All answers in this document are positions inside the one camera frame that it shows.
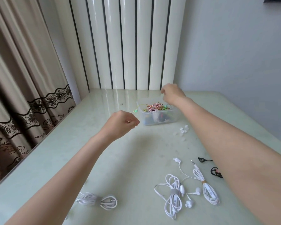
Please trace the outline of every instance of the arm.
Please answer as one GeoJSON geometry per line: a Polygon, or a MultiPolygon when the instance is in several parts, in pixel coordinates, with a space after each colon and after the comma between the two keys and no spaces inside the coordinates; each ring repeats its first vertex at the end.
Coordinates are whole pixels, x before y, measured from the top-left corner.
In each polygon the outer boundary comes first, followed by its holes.
{"type": "Polygon", "coordinates": [[[113,113],[101,131],[5,224],[62,224],[101,153],[138,124],[139,120],[131,113],[113,113]]]}
{"type": "Polygon", "coordinates": [[[165,85],[164,101],[179,108],[243,204],[264,224],[281,225],[281,155],[165,85]]]}

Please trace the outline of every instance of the forearm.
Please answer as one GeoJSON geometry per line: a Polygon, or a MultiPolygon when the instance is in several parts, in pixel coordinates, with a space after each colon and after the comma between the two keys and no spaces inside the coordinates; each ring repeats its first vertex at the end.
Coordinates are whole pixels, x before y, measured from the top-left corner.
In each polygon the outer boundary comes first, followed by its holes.
{"type": "Polygon", "coordinates": [[[95,162],[110,143],[103,134],[93,136],[6,225],[62,224],[95,162]]]}
{"type": "Polygon", "coordinates": [[[180,100],[177,107],[236,196],[265,224],[281,224],[281,155],[191,99],[180,100]]]}

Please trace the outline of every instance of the white earbud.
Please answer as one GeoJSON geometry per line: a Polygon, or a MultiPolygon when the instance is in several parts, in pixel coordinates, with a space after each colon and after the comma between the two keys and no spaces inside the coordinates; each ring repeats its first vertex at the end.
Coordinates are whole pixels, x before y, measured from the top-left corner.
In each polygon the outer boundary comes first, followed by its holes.
{"type": "Polygon", "coordinates": [[[178,159],[178,158],[174,158],[174,161],[177,162],[177,163],[181,163],[181,160],[178,159]]]}
{"type": "Polygon", "coordinates": [[[184,196],[184,194],[185,194],[185,189],[184,189],[184,186],[183,186],[183,185],[180,185],[179,191],[180,191],[180,193],[181,193],[181,196],[184,196]]]}
{"type": "Polygon", "coordinates": [[[200,195],[201,193],[202,193],[201,188],[197,187],[197,188],[196,188],[196,192],[194,192],[194,193],[188,193],[188,194],[200,195]]]}
{"type": "Polygon", "coordinates": [[[191,207],[193,206],[193,204],[194,204],[194,202],[193,202],[192,200],[188,200],[188,201],[186,201],[186,203],[185,203],[185,207],[191,208],[191,207]]]}

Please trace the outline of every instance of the left hand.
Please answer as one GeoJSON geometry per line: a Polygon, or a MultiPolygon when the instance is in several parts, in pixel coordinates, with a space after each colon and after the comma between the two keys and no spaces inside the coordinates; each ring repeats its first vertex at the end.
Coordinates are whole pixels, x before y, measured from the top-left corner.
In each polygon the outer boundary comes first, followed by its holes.
{"type": "Polygon", "coordinates": [[[132,113],[119,110],[110,116],[99,133],[114,141],[124,136],[139,123],[140,121],[132,113]]]}

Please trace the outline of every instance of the wall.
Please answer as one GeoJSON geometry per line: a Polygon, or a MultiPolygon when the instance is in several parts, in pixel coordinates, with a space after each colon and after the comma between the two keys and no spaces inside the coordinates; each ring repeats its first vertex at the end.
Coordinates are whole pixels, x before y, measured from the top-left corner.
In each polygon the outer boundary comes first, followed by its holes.
{"type": "Polygon", "coordinates": [[[73,68],[69,59],[66,42],[64,40],[64,35],[60,26],[56,5],[54,0],[39,0],[39,5],[41,6],[41,10],[43,12],[43,16],[45,18],[56,53],[59,57],[60,64],[71,88],[74,101],[76,105],[78,105],[81,100],[75,81],[73,68]]]}
{"type": "Polygon", "coordinates": [[[187,0],[174,82],[212,90],[281,139],[281,3],[187,0]]]}

